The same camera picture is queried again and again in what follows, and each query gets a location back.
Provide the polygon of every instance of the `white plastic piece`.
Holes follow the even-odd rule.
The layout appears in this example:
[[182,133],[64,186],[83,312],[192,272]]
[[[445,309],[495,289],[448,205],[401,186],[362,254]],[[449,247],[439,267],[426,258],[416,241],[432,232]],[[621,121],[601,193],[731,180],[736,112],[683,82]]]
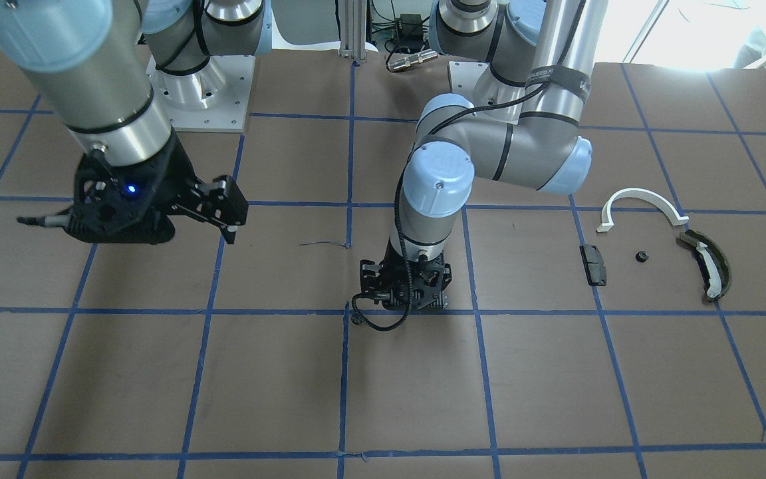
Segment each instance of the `white plastic piece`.
[[429,142],[417,149],[404,172],[404,196],[421,215],[446,218],[463,207],[471,194],[475,166],[463,148]]
[[708,245],[701,242],[696,246],[696,251],[702,256],[702,261],[705,261],[705,269],[708,270],[708,291],[705,294],[712,300],[717,299],[720,293],[723,292],[723,280],[720,279],[720,274],[717,270],[717,265],[714,263],[714,258],[711,257],[711,252],[708,251]]
[[0,49],[30,72],[57,73],[81,64],[111,26],[110,0],[0,2]]
[[673,206],[672,203],[669,203],[669,201],[662,195],[643,188],[625,188],[612,194],[610,200],[604,204],[604,208],[602,208],[602,224],[596,228],[597,233],[604,233],[614,227],[614,218],[611,215],[610,209],[611,206],[613,206],[614,201],[617,201],[620,198],[636,198],[654,204],[667,218],[669,218],[672,226],[680,226],[687,224],[687,222],[690,221],[690,218],[687,216],[679,215],[676,207]]

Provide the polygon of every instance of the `white arch piece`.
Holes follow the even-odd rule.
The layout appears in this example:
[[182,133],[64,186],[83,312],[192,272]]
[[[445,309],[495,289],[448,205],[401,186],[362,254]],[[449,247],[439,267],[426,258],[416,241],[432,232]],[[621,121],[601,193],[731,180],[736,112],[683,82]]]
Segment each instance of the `white arch piece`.
[[612,194],[610,200],[604,204],[604,208],[602,208],[602,224],[596,228],[597,233],[604,233],[614,227],[614,218],[611,215],[610,209],[611,206],[613,206],[614,201],[621,198],[636,198],[654,204],[667,218],[669,218],[672,226],[687,224],[687,222],[690,221],[690,218],[687,216],[679,216],[676,207],[673,206],[672,203],[669,203],[669,201],[662,195],[643,188],[624,188]]

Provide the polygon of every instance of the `black strap band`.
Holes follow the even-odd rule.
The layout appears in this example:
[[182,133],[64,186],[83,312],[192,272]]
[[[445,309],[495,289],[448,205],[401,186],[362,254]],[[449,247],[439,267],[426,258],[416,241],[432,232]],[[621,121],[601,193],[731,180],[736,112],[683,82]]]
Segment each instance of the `black strap band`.
[[590,77],[578,70],[566,68],[563,65],[555,65],[553,67],[535,68],[528,76],[529,84],[547,81],[571,91],[581,100],[587,101],[587,97],[590,96]]

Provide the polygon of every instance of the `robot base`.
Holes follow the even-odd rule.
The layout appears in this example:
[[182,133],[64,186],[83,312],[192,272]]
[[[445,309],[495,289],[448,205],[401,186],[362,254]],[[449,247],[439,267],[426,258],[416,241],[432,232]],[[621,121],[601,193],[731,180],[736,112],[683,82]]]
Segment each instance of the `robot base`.
[[[235,55],[234,57],[212,57],[229,79],[230,90],[225,92],[222,103],[203,110],[183,110],[164,100],[156,94],[156,100],[161,101],[162,109],[170,118],[177,131],[210,131],[224,133],[242,133],[244,119],[247,118],[247,103],[250,99],[250,87],[253,84],[253,67],[256,57],[252,55]],[[152,88],[161,91],[158,86],[156,61],[150,58],[146,68],[150,76]]]

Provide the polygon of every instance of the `white curved part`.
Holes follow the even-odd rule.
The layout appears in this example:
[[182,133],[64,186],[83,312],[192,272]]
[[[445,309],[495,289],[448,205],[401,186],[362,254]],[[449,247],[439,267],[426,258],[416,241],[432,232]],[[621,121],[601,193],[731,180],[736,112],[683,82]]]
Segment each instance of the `white curved part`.
[[[271,35],[273,35],[273,49],[275,51],[337,51],[341,48],[341,42],[338,40],[335,42],[311,43],[310,45],[295,45],[294,43],[289,43],[289,41],[283,37],[283,34],[280,33],[279,27],[277,27],[277,19],[273,19]],[[365,42],[365,49],[373,52],[378,51],[377,47],[371,45],[369,42]]]
[[611,206],[613,206],[614,201],[621,198],[636,198],[654,204],[666,215],[672,226],[687,224],[687,222],[690,221],[690,218],[687,216],[679,215],[676,207],[673,206],[672,203],[669,203],[669,201],[662,195],[643,188],[625,188],[612,194],[610,200],[604,204],[604,208],[602,208],[602,224],[596,228],[597,233],[604,233],[614,227],[614,218],[611,215],[610,209]]

